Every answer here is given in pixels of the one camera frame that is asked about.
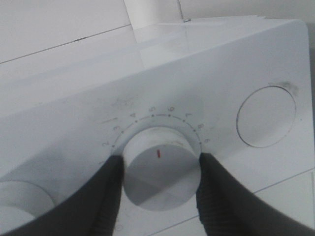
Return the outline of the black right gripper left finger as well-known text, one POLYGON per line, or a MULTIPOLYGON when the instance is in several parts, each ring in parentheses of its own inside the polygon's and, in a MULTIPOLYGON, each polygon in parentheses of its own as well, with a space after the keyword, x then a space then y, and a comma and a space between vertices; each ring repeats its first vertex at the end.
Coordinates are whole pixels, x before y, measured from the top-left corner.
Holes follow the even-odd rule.
POLYGON ((111 236, 121 202, 124 161, 110 156, 72 196, 8 236, 111 236))

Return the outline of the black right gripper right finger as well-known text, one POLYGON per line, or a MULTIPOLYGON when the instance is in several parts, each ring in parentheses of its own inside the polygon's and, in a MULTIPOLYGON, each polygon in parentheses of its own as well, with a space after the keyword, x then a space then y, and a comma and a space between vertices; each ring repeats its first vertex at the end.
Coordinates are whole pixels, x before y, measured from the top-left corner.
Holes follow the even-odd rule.
POLYGON ((199 157, 199 220, 208 236, 313 236, 299 223, 251 193, 210 153, 199 157))

